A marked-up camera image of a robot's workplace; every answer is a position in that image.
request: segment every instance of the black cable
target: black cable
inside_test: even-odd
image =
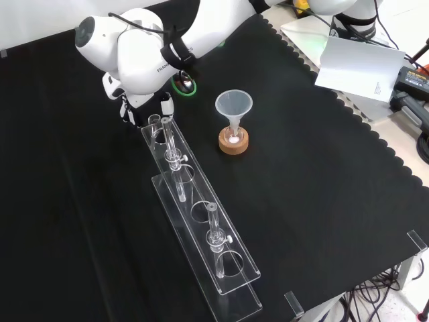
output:
[[[341,319],[340,322],[347,322],[349,320],[349,317],[350,317],[350,320],[352,322],[356,322],[355,316],[353,315],[353,313],[351,311],[349,311],[350,307],[349,307],[349,302],[347,301],[346,296],[341,297],[339,301],[340,301],[340,303],[344,309],[344,315],[343,315],[343,318]]]
[[[350,307],[351,307],[351,299],[353,294],[355,293],[355,290],[353,289],[350,293],[349,293],[349,304],[347,305],[347,311],[346,311],[346,319],[345,322],[347,322],[349,320],[349,315],[350,315]]]
[[[420,274],[418,276],[416,276],[415,278],[413,278],[412,280],[418,280],[420,277],[422,277],[423,273],[424,273],[424,263],[423,263],[423,259],[420,258],[420,262],[422,263],[422,271],[420,272]]]
[[[319,321],[319,322],[324,322],[324,320],[326,320],[326,318],[328,317],[329,311],[326,312],[326,314],[323,316],[323,318]]]
[[[386,293],[384,294],[383,300],[381,301],[381,303],[377,306],[377,308],[374,310],[374,312],[369,316],[369,320],[368,322],[371,322],[372,319],[374,318],[374,315],[377,314],[378,315],[378,310],[380,309],[380,307],[383,305],[383,303],[386,301],[387,299],[387,295],[389,294],[390,288],[388,288],[386,290]]]
[[[375,5],[375,14],[376,14],[376,16],[377,16],[378,23],[379,23],[379,24],[380,24],[380,26],[383,28],[383,30],[385,31],[385,33],[386,33],[387,37],[388,37],[388,38],[389,38],[389,40],[392,42],[392,44],[393,44],[393,45],[395,45],[396,49],[398,49],[398,50],[399,50],[398,45],[397,45],[397,44],[392,40],[392,38],[390,37],[390,35],[389,35],[389,33],[387,32],[386,28],[385,28],[385,27],[384,27],[384,25],[381,23],[380,16],[379,16],[379,14],[378,14],[378,4],[377,4],[377,0],[374,0],[374,5]]]
[[[319,19],[321,22],[323,22],[325,25],[327,25],[330,28],[330,24],[325,19],[321,18],[319,15],[315,14],[313,11],[311,11],[309,9],[302,9],[302,8],[296,7],[295,5],[290,5],[288,3],[280,3],[280,5],[283,7],[289,7],[289,8],[294,8],[297,10],[305,11],[309,15],[312,15],[312,16],[316,17],[317,19]]]
[[[123,21],[125,23],[128,23],[129,25],[132,25],[133,27],[136,27],[136,28],[141,29],[141,30],[145,30],[147,32],[154,32],[155,34],[164,34],[164,35],[168,35],[169,34],[169,32],[163,32],[162,30],[154,30],[154,29],[149,29],[149,28],[141,27],[140,25],[137,25],[136,23],[134,23],[132,21],[129,21],[129,20],[126,20],[125,18],[121,17],[120,15],[117,15],[116,13],[109,12],[107,15],[109,17],[115,17],[116,19],[119,19],[119,20],[121,20],[121,21]]]
[[[394,49],[388,45],[382,44],[381,42],[376,42],[375,40],[372,39],[367,39],[364,36],[362,36],[354,27],[352,27],[351,25],[344,25],[345,28],[351,32],[353,35],[355,35],[356,37],[358,37],[360,40],[363,40],[364,42],[371,44],[371,45],[379,45],[379,46],[383,46],[386,48],[391,48]],[[420,65],[419,63],[417,63],[415,60],[413,60],[413,58],[409,55],[406,54],[406,60],[408,60],[411,64],[416,65],[417,68],[421,68],[422,70],[424,70],[427,75],[429,75],[429,70],[427,70],[424,66]]]
[[[380,298],[381,298],[380,288],[378,288],[377,285],[373,281],[370,280],[370,282],[373,283],[374,286],[367,287],[367,283],[364,282],[363,284],[365,286],[362,287],[362,285],[359,285],[359,290],[361,291],[362,297],[365,301],[367,301],[368,303],[371,303],[371,304],[375,304],[378,301],[380,301]],[[363,289],[365,289],[367,291],[368,297],[366,297],[365,294],[363,294]],[[368,291],[369,289],[377,290],[377,298],[375,300],[373,300],[371,298],[371,295],[369,294],[369,291]]]
[[[374,312],[377,312],[377,309],[375,308],[375,304],[379,301],[379,299],[380,299],[380,297],[381,297],[380,290],[379,290],[379,289],[377,289],[377,291],[378,291],[377,301],[376,301],[376,302],[373,302],[373,301],[372,301],[372,298],[371,298],[371,295],[369,294],[369,291],[368,291],[368,288],[367,288],[368,297],[369,297],[369,299],[370,299],[370,303],[371,303],[371,305],[372,305],[372,306],[373,306],[373,308],[374,308]],[[378,318],[378,321],[379,321],[379,322],[381,322],[381,319],[380,319],[380,316],[379,316],[378,312],[377,312],[377,318]]]
[[[359,322],[362,322],[362,321],[361,321],[361,316],[360,316],[360,314],[359,314],[359,309],[357,308],[357,303],[356,303],[356,296],[355,296],[355,293],[353,293],[353,300],[354,300],[354,302],[355,302],[355,308],[356,308],[357,318],[358,318]]]
[[[423,161],[429,164],[429,135],[424,132],[417,139],[417,152]]]
[[[399,274],[397,269],[398,269],[398,267],[395,266],[395,267],[391,268],[389,273],[387,273],[387,272],[381,273],[381,274],[385,274],[385,275],[384,276],[382,275],[382,277],[384,279],[381,280],[380,282],[392,290],[400,290],[399,283],[397,282],[397,277]],[[393,288],[392,285],[394,285],[394,284],[397,284],[398,288]]]
[[[409,54],[405,54],[405,56],[407,57],[407,60],[411,64],[416,65],[417,68],[421,68],[422,70],[424,70],[429,75],[429,70],[427,70],[424,66],[420,65],[418,62],[416,62]]]

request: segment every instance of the cable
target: cable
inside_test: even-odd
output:
[[[424,132],[417,139],[417,152],[423,161],[429,164],[429,135]]]
[[[136,27],[136,28],[141,29],[141,30],[145,30],[147,32],[154,32],[155,34],[164,34],[164,35],[168,35],[169,34],[169,32],[163,32],[162,30],[154,30],[154,29],[149,29],[149,28],[141,27],[140,25],[137,25],[136,23],[134,23],[132,21],[129,21],[129,20],[126,20],[125,18],[121,17],[120,15],[117,15],[116,13],[109,12],[107,15],[109,17],[115,17],[116,19],[119,19],[119,20],[121,20],[121,21],[123,21],[125,23],[128,23],[129,25],[132,25],[133,27]]]
[[[355,308],[356,308],[357,318],[358,318],[359,322],[362,322],[362,321],[361,321],[361,316],[360,316],[360,314],[359,314],[359,309],[357,308],[357,303],[356,303],[356,296],[355,296],[355,293],[353,293],[353,300],[354,300],[354,302],[355,302]]]
[[[380,15],[378,14],[378,4],[377,4],[377,0],[374,0],[374,5],[375,5],[375,14],[377,16],[377,20],[378,23],[380,24],[380,26],[383,28],[383,30],[385,31],[387,37],[389,38],[389,40],[392,42],[393,45],[395,45],[396,49],[400,49],[399,46],[392,40],[392,38],[390,37],[389,33],[387,32],[386,28],[384,27],[384,25],[381,23],[380,20]]]
[[[344,25],[345,28],[351,32],[353,35],[355,35],[356,37],[358,37],[360,40],[363,40],[364,42],[371,44],[371,45],[379,45],[379,46],[383,46],[386,48],[391,48],[394,49],[388,45],[382,44],[381,42],[376,42],[375,40],[372,39],[367,39],[364,36],[362,36],[354,27],[352,27],[351,25]],[[409,54],[405,54],[406,56],[406,60],[408,60],[411,64],[414,64],[417,66],[417,68],[421,68],[422,70],[424,70],[426,72],[427,75],[429,75],[429,70],[427,70],[424,66],[420,65],[419,63],[417,63],[415,60],[413,60],[413,58],[409,55]]]
[[[355,316],[350,311],[350,303],[347,301],[346,296],[344,295],[343,297],[341,297],[339,301],[344,309],[344,315],[340,322],[347,322],[349,320],[349,317],[352,322],[356,322]]]
[[[374,315],[377,314],[378,315],[378,310],[380,309],[380,307],[383,305],[383,303],[386,301],[387,299],[387,295],[389,294],[390,288],[387,289],[386,293],[384,294],[383,300],[381,301],[381,303],[377,306],[377,308],[374,310],[374,312],[369,316],[369,320],[368,322],[371,322]]]
[[[376,302],[378,302],[380,300],[380,297],[381,297],[380,289],[375,288],[377,290],[377,299],[373,301],[373,299],[371,298],[371,295],[369,294],[368,289],[374,289],[374,288],[373,287],[367,287],[366,282],[364,282],[363,284],[365,285],[364,287],[362,287],[362,285],[358,286],[359,290],[361,291],[361,295],[362,295],[363,299],[365,301],[367,301],[368,303],[371,303],[371,304],[375,304]],[[363,293],[363,289],[365,289],[367,291],[368,297],[366,297],[365,294]]]
[[[377,300],[376,300],[376,301],[372,301],[371,295],[369,294],[369,291],[368,291],[368,288],[367,288],[367,294],[368,294],[368,297],[369,297],[369,302],[370,302],[370,303],[371,303],[371,305],[373,306],[373,308],[374,308],[374,312],[377,312],[377,309],[375,308],[375,304],[379,301],[379,299],[380,299],[380,297],[381,297],[381,293],[380,293],[380,290],[379,290],[379,289],[377,289],[377,292],[378,292]],[[377,312],[377,318],[378,318],[378,321],[379,321],[379,322],[381,322],[381,319],[380,319],[380,316],[379,316],[378,312]]]
[[[423,263],[423,259],[420,258],[420,262],[422,263],[422,271],[420,272],[420,274],[413,278],[412,280],[418,280],[420,277],[422,277],[423,273],[424,273],[424,263]]]
[[[323,22],[325,25],[327,25],[330,28],[330,24],[325,19],[321,18],[319,15],[315,14],[313,11],[311,11],[309,9],[302,9],[302,8],[296,7],[295,5],[290,5],[288,3],[280,3],[280,5],[282,5],[283,7],[289,7],[289,8],[294,8],[297,10],[305,11],[309,15],[312,15],[312,16],[316,17],[317,19],[319,19],[321,22]]]
[[[324,322],[324,320],[326,320],[326,318],[328,317],[329,311],[326,312],[326,314],[323,316],[323,318],[319,321],[319,322]]]
[[[422,70],[424,70],[426,72],[426,74],[429,75],[429,70],[427,70],[424,66],[420,65],[419,63],[417,63],[409,54],[405,54],[405,56],[407,57],[407,60],[411,64],[416,65],[417,68],[421,68]]]

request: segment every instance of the yellow device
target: yellow device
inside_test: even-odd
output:
[[[302,8],[302,9],[309,9],[309,8],[310,8],[310,6],[308,5],[307,0],[294,0],[293,2],[294,2],[294,6],[296,6],[296,7],[299,7],[299,8]],[[304,11],[302,11],[302,10],[294,9],[294,11],[295,11],[295,14],[296,14],[296,16],[297,16],[298,18],[301,18],[301,17],[303,17],[304,15],[307,15],[307,14],[306,14]]]

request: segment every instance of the wooden base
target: wooden base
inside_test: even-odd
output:
[[[225,140],[225,131],[227,128],[228,127],[219,133],[219,147],[221,150],[231,156],[236,156],[237,154],[241,154],[247,150],[247,147],[249,146],[249,134],[247,131],[240,127],[241,131],[243,132],[243,139],[238,143],[231,143]]]

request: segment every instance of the plastic funnel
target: plastic funnel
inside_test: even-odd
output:
[[[237,135],[240,119],[250,111],[253,100],[245,91],[232,89],[220,94],[215,105],[217,111],[229,119],[229,126]]]

